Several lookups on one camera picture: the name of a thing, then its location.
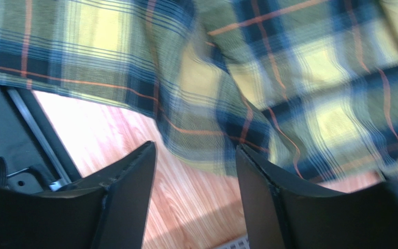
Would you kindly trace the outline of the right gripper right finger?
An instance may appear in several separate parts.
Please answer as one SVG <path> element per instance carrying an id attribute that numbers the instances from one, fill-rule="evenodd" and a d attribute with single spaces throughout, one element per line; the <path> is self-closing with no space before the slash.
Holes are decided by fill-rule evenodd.
<path id="1" fill-rule="evenodd" d="M 398 181 L 343 193 L 246 145 L 236 150 L 236 168 L 251 248 L 398 248 Z"/>

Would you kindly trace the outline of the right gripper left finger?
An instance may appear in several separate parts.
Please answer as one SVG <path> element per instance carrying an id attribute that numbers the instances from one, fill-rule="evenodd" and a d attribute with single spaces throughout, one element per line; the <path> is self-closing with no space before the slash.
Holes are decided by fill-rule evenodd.
<path id="1" fill-rule="evenodd" d="M 33 194 L 9 188 L 0 157 L 0 248 L 141 248 L 156 155 L 147 141 L 57 191 Z"/>

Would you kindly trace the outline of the yellow plaid long sleeve shirt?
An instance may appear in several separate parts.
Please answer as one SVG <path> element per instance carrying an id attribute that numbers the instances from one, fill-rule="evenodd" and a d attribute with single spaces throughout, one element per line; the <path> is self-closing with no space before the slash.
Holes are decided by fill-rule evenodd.
<path id="1" fill-rule="evenodd" d="M 398 180 L 398 1 L 0 1 L 0 85 L 121 106 L 235 175 Z"/>

